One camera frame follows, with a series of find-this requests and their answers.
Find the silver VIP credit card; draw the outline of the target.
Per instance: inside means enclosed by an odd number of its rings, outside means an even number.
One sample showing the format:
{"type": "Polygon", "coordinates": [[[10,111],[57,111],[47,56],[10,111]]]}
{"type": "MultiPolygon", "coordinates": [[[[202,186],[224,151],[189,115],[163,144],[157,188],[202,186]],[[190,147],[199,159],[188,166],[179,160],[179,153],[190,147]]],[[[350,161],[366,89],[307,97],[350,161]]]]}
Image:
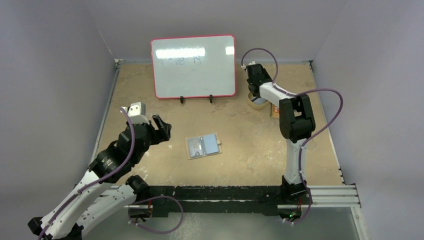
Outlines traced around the silver VIP credit card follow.
{"type": "Polygon", "coordinates": [[[192,137],[187,139],[187,148],[191,159],[204,156],[203,140],[201,137],[192,137]]]}

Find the beige card holder wallet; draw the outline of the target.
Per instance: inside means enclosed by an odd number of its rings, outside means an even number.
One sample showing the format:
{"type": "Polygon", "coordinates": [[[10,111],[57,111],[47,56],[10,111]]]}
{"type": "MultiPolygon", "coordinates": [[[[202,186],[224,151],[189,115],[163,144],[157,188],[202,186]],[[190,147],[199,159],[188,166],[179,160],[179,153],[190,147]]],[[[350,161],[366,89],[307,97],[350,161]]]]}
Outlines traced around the beige card holder wallet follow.
{"type": "Polygon", "coordinates": [[[210,134],[205,134],[205,135],[201,135],[201,136],[187,137],[185,139],[185,149],[186,149],[187,159],[188,160],[194,160],[194,159],[199,159],[199,158],[204,158],[204,157],[208,157],[208,156],[221,154],[222,153],[222,142],[219,139],[217,133],[210,133],[210,134]],[[190,158],[189,157],[189,150],[188,150],[188,139],[189,138],[195,138],[195,137],[202,138],[202,147],[203,147],[203,151],[204,151],[204,156],[196,157],[196,158],[190,158]]]}

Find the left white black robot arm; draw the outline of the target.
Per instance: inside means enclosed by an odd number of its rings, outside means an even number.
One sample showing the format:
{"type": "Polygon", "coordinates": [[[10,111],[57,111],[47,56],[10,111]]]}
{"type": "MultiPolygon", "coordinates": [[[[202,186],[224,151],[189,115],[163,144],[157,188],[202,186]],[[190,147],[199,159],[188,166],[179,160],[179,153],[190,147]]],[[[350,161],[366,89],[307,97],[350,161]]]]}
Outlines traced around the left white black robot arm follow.
{"type": "Polygon", "coordinates": [[[112,190],[111,187],[140,162],[150,146],[167,142],[172,126],[154,115],[127,113],[126,128],[100,151],[69,195],[45,216],[28,222],[39,240],[80,240],[94,226],[118,209],[152,198],[149,185],[138,175],[112,190]]]}

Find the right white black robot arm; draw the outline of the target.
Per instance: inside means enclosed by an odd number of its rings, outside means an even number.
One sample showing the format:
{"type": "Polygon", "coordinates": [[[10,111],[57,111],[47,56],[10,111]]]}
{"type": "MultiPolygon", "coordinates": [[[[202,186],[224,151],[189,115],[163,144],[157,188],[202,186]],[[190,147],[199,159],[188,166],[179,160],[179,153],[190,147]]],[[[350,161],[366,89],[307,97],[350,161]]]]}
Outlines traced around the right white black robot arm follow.
{"type": "Polygon", "coordinates": [[[279,87],[259,63],[243,65],[248,89],[253,97],[264,99],[278,107],[279,129],[286,140],[286,165],[280,186],[280,196],[288,204],[306,192],[304,173],[306,141],[316,129],[316,122],[307,94],[296,95],[279,87]]]}

